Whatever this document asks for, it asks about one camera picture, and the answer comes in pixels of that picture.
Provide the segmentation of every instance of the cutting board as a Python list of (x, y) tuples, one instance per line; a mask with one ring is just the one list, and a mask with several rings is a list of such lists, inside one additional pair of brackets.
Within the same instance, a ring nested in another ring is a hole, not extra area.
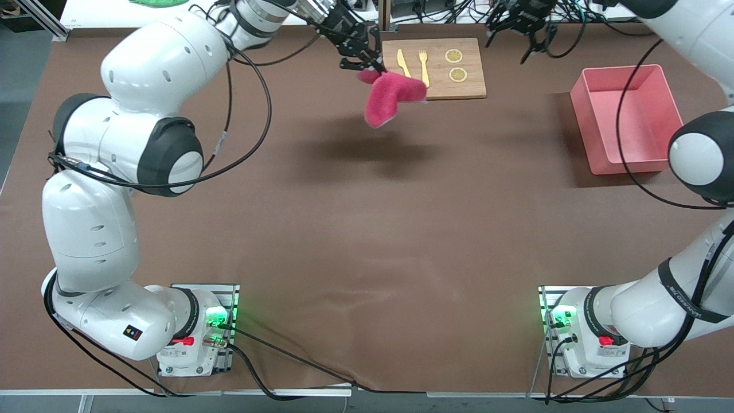
[[(385, 68), (403, 74), (403, 69), (398, 66), (398, 49), (403, 50), (408, 71), (414, 79), (420, 79), (422, 73), (418, 51), (428, 52), (426, 67), (431, 85), (428, 88), (428, 100), (487, 97), (479, 43), (475, 37), (383, 41), (382, 56), (385, 58)], [(462, 61), (458, 63), (446, 61), (445, 55), (449, 49), (459, 49), (464, 54)], [(467, 79), (460, 83), (451, 80), (448, 72), (452, 68), (464, 68), (467, 71)]]

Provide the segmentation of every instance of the pink cloth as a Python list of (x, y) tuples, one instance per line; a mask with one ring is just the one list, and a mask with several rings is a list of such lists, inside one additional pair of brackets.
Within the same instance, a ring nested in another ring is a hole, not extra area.
[(398, 102), (417, 102), (426, 100), (426, 85), (394, 72), (380, 74), (375, 70), (361, 71), (357, 78), (372, 85), (367, 105), (365, 121), (373, 128), (379, 128), (398, 115)]

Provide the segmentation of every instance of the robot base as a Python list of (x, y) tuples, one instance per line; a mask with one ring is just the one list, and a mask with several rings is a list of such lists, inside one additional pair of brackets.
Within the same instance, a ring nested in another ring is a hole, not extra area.
[(231, 351), (223, 339), (230, 339), (230, 331), (215, 328), (212, 321), (224, 317), (224, 322), (234, 324), (239, 285), (235, 284), (174, 284), (172, 287), (190, 289), (199, 300), (200, 315), (190, 337), (193, 345), (175, 343), (161, 350), (156, 358), (161, 376), (197, 377), (225, 373), (231, 369)]
[[(553, 374), (572, 378), (593, 378), (609, 368), (629, 360), (629, 343), (624, 345), (601, 345), (586, 323), (584, 300), (590, 289), (585, 287), (541, 287), (541, 307), (545, 322), (552, 326), (563, 323), (564, 327), (550, 328), (546, 337), (548, 364), (551, 363), (553, 350), (559, 342), (570, 338), (570, 343), (562, 345), (556, 355)], [(616, 369), (602, 376), (622, 378), (623, 369)]]

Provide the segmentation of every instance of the pink bin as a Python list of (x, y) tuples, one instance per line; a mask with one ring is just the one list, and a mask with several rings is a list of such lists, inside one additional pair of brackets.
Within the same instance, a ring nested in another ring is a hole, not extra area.
[[(619, 97), (634, 67), (587, 68), (571, 90), (571, 100), (594, 175), (625, 173), (617, 148)], [(640, 67), (625, 95), (619, 121), (622, 150), (633, 172), (668, 168), (668, 143), (683, 125), (659, 65)]]

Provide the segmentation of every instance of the brown table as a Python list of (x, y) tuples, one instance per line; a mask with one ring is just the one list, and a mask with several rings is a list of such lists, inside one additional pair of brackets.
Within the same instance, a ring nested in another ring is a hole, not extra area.
[[(284, 29), (252, 57), (296, 49), (304, 30)], [(401, 30), (386, 38), (484, 41), (478, 26)], [(574, 37), (574, 26), (562, 26), (553, 47)], [(104, 93), (98, 66), (119, 40), (53, 45), (15, 153), (0, 198), (2, 389), (128, 387), (55, 330), (40, 297), (54, 265), (40, 215), (51, 173), (46, 130), (67, 96)], [(581, 69), (634, 64), (654, 41), (595, 26), (569, 57), (521, 66), (526, 39), (503, 33), (482, 50), (486, 99), (404, 104), (378, 130), (362, 119), (368, 87), (319, 41), (263, 69), (275, 115), (256, 156), (180, 198), (135, 197), (134, 280), (240, 283), (240, 326), (377, 389), (527, 392), (542, 339), (539, 284), (639, 279), (718, 216), (665, 206), (623, 176), (588, 171), (567, 92)], [(714, 82), (667, 46), (650, 61), (663, 65), (685, 121), (724, 106)], [(264, 122), (256, 78), (243, 67), (234, 77), (233, 124), (215, 167), (246, 151)], [(183, 108), (206, 150), (221, 132), (225, 97), (219, 76)], [(670, 172), (643, 181), (699, 201)], [(271, 387), (333, 383), (240, 340)], [(733, 340), (730, 329), (686, 343), (643, 393), (734, 396)], [(558, 389), (569, 383), (558, 380)], [(172, 385), (254, 387), (239, 361), (232, 373)]]

